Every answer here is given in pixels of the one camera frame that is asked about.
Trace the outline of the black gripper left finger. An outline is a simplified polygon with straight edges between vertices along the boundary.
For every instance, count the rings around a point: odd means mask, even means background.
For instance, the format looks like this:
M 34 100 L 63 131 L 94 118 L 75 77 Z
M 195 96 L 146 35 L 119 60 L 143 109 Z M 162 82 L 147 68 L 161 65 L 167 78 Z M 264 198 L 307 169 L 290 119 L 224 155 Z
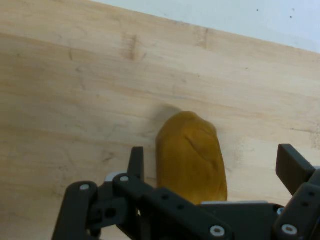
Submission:
M 231 240 L 232 228 L 166 188 L 144 181 L 144 149 L 131 150 L 126 172 L 97 185 L 79 181 L 65 191 L 52 238 L 98 240 L 117 226 L 132 240 Z

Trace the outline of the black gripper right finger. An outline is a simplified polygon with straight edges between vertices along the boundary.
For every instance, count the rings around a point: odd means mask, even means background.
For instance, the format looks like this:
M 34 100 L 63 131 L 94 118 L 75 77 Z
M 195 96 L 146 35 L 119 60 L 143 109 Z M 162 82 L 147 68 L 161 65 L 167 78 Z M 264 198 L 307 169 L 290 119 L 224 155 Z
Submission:
M 292 145 L 280 144 L 276 174 L 291 200 L 272 227 L 276 240 L 318 240 L 320 238 L 320 170 Z

